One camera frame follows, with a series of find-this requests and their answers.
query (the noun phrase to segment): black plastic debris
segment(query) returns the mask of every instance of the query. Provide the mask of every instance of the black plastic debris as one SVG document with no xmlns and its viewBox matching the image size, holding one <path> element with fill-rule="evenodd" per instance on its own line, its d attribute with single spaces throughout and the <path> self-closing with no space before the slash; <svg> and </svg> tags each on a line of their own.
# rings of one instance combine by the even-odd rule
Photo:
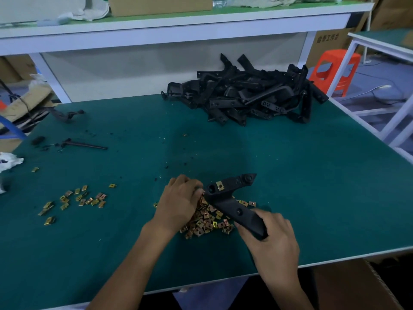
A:
<svg viewBox="0 0 413 310">
<path fill-rule="evenodd" d="M 201 108 L 208 121 L 225 125 L 231 119 L 241 126 L 247 117 L 272 120 L 286 115 L 297 123 L 308 123 L 313 98 L 320 104 L 328 97 L 306 77 L 308 69 L 290 64 L 286 72 L 255 69 L 245 55 L 238 62 L 240 71 L 223 54 L 222 71 L 197 71 L 198 79 L 169 83 L 163 99 L 178 98 L 190 109 Z"/>
</svg>

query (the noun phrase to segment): white cloth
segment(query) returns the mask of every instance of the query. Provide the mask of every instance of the white cloth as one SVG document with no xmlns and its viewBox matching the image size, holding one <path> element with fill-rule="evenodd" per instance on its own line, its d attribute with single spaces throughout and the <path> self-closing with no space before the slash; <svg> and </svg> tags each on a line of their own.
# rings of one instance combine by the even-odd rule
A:
<svg viewBox="0 0 413 310">
<path fill-rule="evenodd" d="M 296 0 L 228 0 L 227 6 L 232 7 L 259 7 L 261 9 L 280 5 L 290 5 Z"/>
<path fill-rule="evenodd" d="M 102 19 L 109 13 L 109 2 L 103 0 L 86 0 L 84 9 L 74 12 L 64 13 L 59 17 L 69 17 L 74 20 L 95 20 Z"/>
<path fill-rule="evenodd" d="M 0 163 L 0 173 L 7 169 L 11 169 L 13 166 L 22 164 L 24 158 L 18 158 L 16 155 L 12 153 L 0 152 L 0 161 L 1 160 L 6 162 Z"/>
</svg>

